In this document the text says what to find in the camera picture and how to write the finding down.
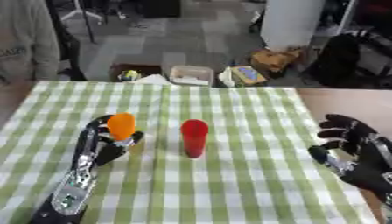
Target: robotic hand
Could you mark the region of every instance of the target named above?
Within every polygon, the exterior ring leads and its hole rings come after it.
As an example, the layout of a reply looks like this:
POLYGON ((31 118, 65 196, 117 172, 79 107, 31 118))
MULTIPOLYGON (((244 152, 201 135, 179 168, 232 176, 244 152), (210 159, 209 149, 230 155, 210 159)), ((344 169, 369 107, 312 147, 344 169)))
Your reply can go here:
POLYGON ((392 143, 384 136, 351 117, 326 115, 319 124, 321 138, 334 138, 320 146, 309 148, 311 156, 326 166, 344 182, 367 189, 392 209, 392 143), (341 148, 354 157, 340 161, 328 150, 341 148))
POLYGON ((80 223, 96 184, 97 167, 119 158, 143 138, 143 132, 135 132, 134 119, 133 115, 119 114, 90 122, 80 133, 70 170, 29 224, 80 223))

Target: yellow object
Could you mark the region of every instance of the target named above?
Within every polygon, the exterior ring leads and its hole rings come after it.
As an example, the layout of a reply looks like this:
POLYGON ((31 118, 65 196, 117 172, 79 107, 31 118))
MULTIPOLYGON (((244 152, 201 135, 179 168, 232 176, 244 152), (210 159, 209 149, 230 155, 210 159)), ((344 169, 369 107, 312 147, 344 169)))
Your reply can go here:
POLYGON ((139 73, 135 70, 129 70, 127 74, 125 74, 125 77, 132 77, 133 80, 136 80, 139 77, 139 73))
POLYGON ((135 133, 135 117, 129 113, 112 115, 108 119, 108 130, 116 141, 122 141, 135 133))
POLYGON ((271 72, 282 72, 289 64, 298 59, 303 52, 302 48, 295 48, 287 52, 272 52, 267 49, 262 49, 251 56, 250 64, 259 71, 260 69, 267 69, 271 72))

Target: black bag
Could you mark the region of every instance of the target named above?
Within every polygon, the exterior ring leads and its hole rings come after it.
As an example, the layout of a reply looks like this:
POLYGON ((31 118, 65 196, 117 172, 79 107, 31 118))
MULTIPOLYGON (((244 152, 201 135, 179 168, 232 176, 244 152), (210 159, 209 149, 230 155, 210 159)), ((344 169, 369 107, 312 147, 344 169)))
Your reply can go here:
POLYGON ((360 46, 350 34, 331 38, 306 72, 320 84, 332 88, 344 88, 355 76, 360 60, 360 46))

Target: tablecloth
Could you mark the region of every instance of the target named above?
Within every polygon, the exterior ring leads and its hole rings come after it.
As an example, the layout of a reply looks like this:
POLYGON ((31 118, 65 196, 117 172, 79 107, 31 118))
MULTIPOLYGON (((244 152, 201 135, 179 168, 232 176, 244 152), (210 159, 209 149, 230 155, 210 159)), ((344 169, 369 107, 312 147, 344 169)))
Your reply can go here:
POLYGON ((317 125, 293 88, 43 81, 0 133, 1 223, 25 223, 69 169, 81 129, 117 112, 146 133, 99 170, 83 223, 376 223, 360 192, 315 164, 317 125), (180 124, 209 124, 203 156, 180 124))

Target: red plastic cup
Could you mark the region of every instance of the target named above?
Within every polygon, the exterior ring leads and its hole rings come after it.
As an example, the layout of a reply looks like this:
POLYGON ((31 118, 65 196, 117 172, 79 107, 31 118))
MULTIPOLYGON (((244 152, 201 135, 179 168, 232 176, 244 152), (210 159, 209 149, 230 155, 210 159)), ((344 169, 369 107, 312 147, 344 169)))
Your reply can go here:
POLYGON ((208 125, 196 119, 187 120, 181 125, 184 148, 190 158, 197 158, 203 153, 208 134, 208 125))

